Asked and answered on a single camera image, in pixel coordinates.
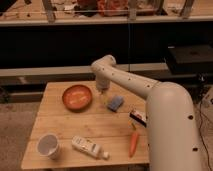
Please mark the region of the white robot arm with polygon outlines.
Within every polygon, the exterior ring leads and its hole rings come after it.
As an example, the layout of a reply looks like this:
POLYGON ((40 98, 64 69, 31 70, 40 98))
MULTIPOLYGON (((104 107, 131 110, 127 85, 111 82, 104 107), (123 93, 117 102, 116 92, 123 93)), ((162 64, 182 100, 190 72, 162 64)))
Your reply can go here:
POLYGON ((119 70, 112 55, 91 69, 99 92, 114 82, 146 101, 150 171, 202 171, 193 101, 183 86, 119 70))

